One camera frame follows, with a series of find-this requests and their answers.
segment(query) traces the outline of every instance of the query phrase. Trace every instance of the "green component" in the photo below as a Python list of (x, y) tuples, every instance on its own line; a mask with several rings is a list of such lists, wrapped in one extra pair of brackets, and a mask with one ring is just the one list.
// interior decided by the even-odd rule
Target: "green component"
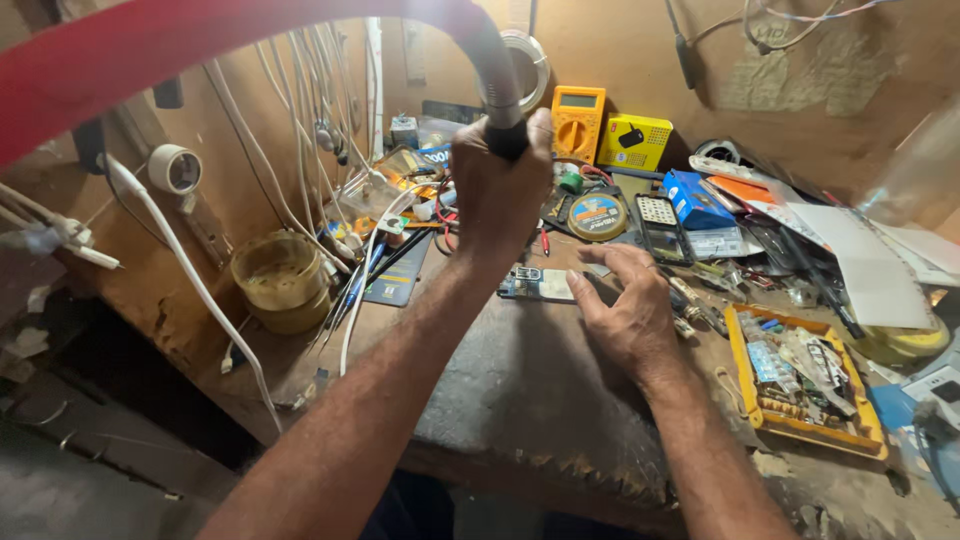
[(584, 192), (584, 177), (577, 173), (566, 173), (560, 179), (560, 188), (571, 195), (580, 195)]

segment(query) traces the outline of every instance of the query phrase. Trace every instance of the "cardboard box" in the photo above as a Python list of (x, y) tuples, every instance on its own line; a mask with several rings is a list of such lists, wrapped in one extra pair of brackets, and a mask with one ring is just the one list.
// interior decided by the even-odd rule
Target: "cardboard box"
[(601, 165), (656, 171), (671, 132), (673, 124), (667, 120), (632, 114), (611, 114), (607, 118), (596, 162)]
[(680, 222), (691, 231), (736, 225), (733, 216), (700, 187), (699, 173), (670, 171), (663, 177), (663, 189)]

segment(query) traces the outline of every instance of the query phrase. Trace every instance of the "circuit board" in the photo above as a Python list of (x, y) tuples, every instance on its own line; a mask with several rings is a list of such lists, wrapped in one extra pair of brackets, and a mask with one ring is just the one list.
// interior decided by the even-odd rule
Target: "circuit board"
[(564, 270), (540, 270), (518, 266), (503, 279), (496, 289), (496, 295), (507, 299), (524, 298), (561, 304), (577, 303), (573, 299), (569, 285), (566, 284)]

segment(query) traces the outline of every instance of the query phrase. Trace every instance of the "yellow tray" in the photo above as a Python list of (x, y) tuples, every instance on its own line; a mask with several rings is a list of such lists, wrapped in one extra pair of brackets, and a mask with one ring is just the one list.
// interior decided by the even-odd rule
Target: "yellow tray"
[[(738, 311), (748, 311), (755, 316), (779, 319), (785, 326), (803, 327), (810, 333), (819, 335), (829, 341), (843, 359), (844, 371), (850, 376), (853, 400), (855, 401), (857, 416), (860, 419), (860, 432), (867, 436), (850, 435), (846, 431), (808, 424), (795, 418), (787, 418), (761, 409), (756, 399), (754, 364), (751, 363), (750, 356), (747, 354), (747, 343), (743, 337), (743, 330), (740, 328), (740, 321), (736, 317)], [(853, 367), (850, 355), (844, 349), (843, 341), (840, 340), (833, 327), (825, 323), (787, 316), (782, 312), (741, 304), (727, 307), (724, 310), (724, 316), (730, 330), (730, 346), (733, 349), (733, 359), (736, 360), (736, 367), (739, 371), (743, 403), (746, 406), (747, 414), (750, 415), (750, 423), (755, 429), (767, 430), (802, 441), (829, 446), (851, 454), (865, 455), (879, 460), (886, 459), (889, 450), (887, 445), (883, 443), (883, 428), (880, 426), (880, 420), (876, 417), (874, 406), (867, 399), (867, 391), (863, 382), (860, 381), (860, 376), (856, 373), (856, 368)]]

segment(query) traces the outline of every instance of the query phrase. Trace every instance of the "hand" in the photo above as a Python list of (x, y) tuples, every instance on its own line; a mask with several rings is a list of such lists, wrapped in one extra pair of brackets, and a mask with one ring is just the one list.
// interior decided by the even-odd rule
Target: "hand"
[(513, 163), (487, 150), (485, 126), (483, 119), (453, 137), (457, 257), (509, 266), (537, 226), (540, 206), (553, 187), (553, 126), (550, 110), (537, 110), (527, 121), (530, 147)]
[(648, 393), (680, 361), (673, 329), (670, 285), (649, 253), (627, 244), (582, 246), (580, 260), (610, 268), (624, 290), (607, 307), (593, 285), (573, 270), (566, 282), (584, 314), (587, 330), (604, 351)]

